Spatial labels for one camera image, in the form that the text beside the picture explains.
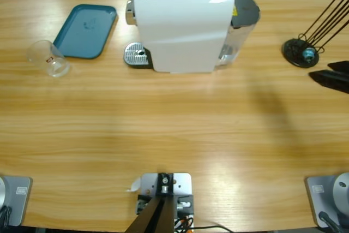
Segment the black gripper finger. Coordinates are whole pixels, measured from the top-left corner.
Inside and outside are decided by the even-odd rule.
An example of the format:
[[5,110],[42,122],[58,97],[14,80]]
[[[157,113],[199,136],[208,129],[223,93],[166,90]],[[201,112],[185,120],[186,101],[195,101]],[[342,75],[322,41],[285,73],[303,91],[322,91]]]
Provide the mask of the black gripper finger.
[[329,63],[328,67],[333,71],[338,71],[340,73],[349,73],[349,61],[339,61],[334,63]]
[[348,75],[331,70],[312,71],[309,76],[323,87],[348,93]]

